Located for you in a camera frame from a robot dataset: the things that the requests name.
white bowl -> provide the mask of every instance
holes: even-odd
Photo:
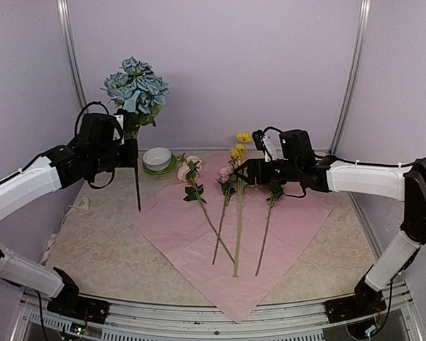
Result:
[[[167,148],[157,147],[146,151],[143,155],[143,163],[151,171],[162,171],[170,165],[172,153]]]

blue flower bouquet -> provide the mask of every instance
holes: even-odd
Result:
[[[103,90],[121,108],[121,113],[127,115],[125,138],[136,139],[141,126],[156,126],[155,118],[163,109],[169,84],[155,75],[151,65],[134,57],[125,59],[120,68],[123,72],[106,78]]]

pink wrapping paper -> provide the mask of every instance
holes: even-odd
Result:
[[[217,171],[226,166],[228,157],[224,154],[204,163],[197,181],[204,184],[203,198],[217,229],[224,196],[215,178]],[[261,270],[255,276],[268,214],[266,198],[270,193],[265,186],[247,187],[239,277],[234,278],[234,266],[221,245],[216,264],[212,265],[216,236],[199,203],[182,200],[185,186],[168,186],[146,203],[136,217],[138,229],[193,286],[237,323],[282,279],[332,210],[309,194],[302,200],[282,197],[272,209]],[[299,185],[294,183],[286,185],[285,192],[301,194]],[[232,196],[222,227],[222,239],[232,256],[238,223],[237,198],[237,194]]]

plate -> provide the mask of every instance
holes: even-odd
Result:
[[[143,171],[149,175],[164,175],[164,174],[170,173],[171,171],[177,168],[177,158],[174,155],[172,155],[172,159],[170,160],[169,166],[166,169],[159,170],[159,171],[148,169],[144,163],[142,163],[142,166],[143,166]]]

marble tabletop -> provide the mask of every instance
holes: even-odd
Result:
[[[208,161],[216,153],[198,151],[187,155],[197,155]],[[97,182],[106,183],[108,177],[108,174],[101,174]],[[150,176],[140,167],[139,177],[142,202],[167,185],[179,183],[176,172]],[[374,262],[349,196],[346,193],[311,193],[331,205],[333,210],[261,304],[351,293]],[[136,206],[132,169],[118,169],[114,182],[103,190],[92,190],[85,183],[75,203],[83,197],[89,198],[89,209],[70,211],[53,245],[48,266],[66,271],[82,293],[144,303],[212,305],[131,221],[131,208]]]

